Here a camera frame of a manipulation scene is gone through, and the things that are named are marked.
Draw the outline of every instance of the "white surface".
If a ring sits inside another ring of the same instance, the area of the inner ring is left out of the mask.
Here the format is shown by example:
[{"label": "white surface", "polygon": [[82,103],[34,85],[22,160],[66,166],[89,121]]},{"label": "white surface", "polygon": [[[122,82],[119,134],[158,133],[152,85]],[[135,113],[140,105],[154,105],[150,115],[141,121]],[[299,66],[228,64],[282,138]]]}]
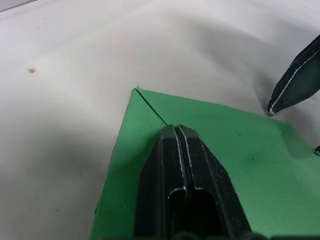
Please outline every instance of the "white surface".
[{"label": "white surface", "polygon": [[[0,13],[0,239],[87,239],[137,85],[262,115],[319,12],[317,0],[41,0]],[[320,144],[319,101],[278,118]]]}]

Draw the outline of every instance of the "stain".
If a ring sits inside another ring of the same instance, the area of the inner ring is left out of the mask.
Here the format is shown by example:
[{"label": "stain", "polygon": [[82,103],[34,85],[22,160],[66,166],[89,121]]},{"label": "stain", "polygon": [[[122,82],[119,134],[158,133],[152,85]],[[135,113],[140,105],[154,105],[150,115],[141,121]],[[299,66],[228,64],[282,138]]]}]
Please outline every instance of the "stain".
[{"label": "stain", "polygon": [[28,72],[31,73],[31,74],[33,74],[35,71],[36,71],[36,70],[35,70],[34,68],[29,68],[29,69],[28,69]]}]

